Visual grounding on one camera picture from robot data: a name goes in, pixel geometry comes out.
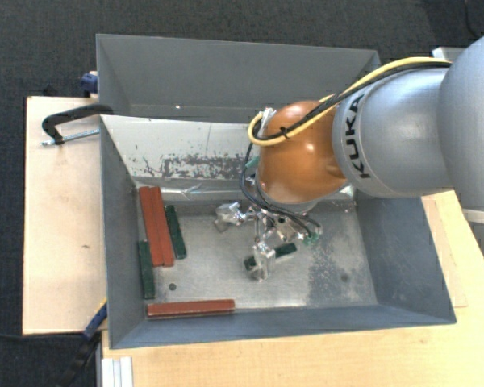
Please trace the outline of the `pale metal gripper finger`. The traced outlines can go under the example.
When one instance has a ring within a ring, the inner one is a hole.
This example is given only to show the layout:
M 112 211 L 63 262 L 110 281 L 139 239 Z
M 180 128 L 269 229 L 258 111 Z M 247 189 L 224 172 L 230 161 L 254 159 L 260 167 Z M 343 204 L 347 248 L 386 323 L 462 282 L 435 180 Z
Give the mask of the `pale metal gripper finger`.
M 274 270 L 275 260 L 275 250 L 267 244 L 265 238 L 256 234 L 252 255 L 246 259 L 246 271 L 249 276 L 259 282 L 267 280 Z
M 240 210 L 238 202 L 224 203 L 216 208 L 215 228 L 218 232 L 225 232 L 230 226 L 239 226 L 248 220 L 248 216 Z

